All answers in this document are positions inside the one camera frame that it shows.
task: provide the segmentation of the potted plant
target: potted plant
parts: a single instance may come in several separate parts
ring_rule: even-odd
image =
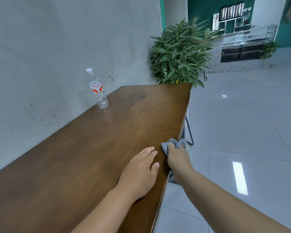
[[[276,42],[266,43],[263,46],[263,50],[260,51],[260,58],[267,59],[272,57],[279,45]]]
[[[208,50],[214,47],[210,42],[218,38],[218,31],[210,32],[209,28],[202,30],[205,21],[197,23],[195,17],[189,23],[182,20],[176,26],[170,25],[161,37],[152,37],[156,41],[152,47],[151,69],[156,82],[188,83],[192,82],[204,88],[203,70],[209,69],[206,62],[210,59]]]

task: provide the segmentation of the plastic water bottle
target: plastic water bottle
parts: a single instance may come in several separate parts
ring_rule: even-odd
[[[89,87],[96,98],[98,107],[101,110],[108,108],[109,103],[102,88],[100,80],[94,75],[92,68],[87,68],[86,72],[89,79]]]

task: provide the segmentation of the wooden table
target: wooden table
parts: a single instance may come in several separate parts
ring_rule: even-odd
[[[0,233],[70,232],[117,184],[128,162],[154,146],[154,187],[129,210],[120,230],[150,233],[169,167],[161,143],[178,139],[191,83],[123,86],[109,108],[93,106],[0,170]]]

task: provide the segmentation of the person's left hand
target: person's left hand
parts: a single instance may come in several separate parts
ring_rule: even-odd
[[[159,163],[151,169],[150,165],[156,155],[154,147],[145,148],[132,158],[120,177],[117,186],[132,194],[134,201],[145,196],[155,184]]]

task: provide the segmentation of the hand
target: hand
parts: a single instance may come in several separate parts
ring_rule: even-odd
[[[153,164],[151,169],[150,165],[156,155],[154,147],[145,148],[132,158],[120,177],[117,185],[132,194],[134,202],[145,196],[155,184],[159,163]]]
[[[177,179],[178,175],[193,168],[186,149],[182,145],[179,149],[176,149],[171,142],[168,143],[168,165],[174,171],[175,179]]]

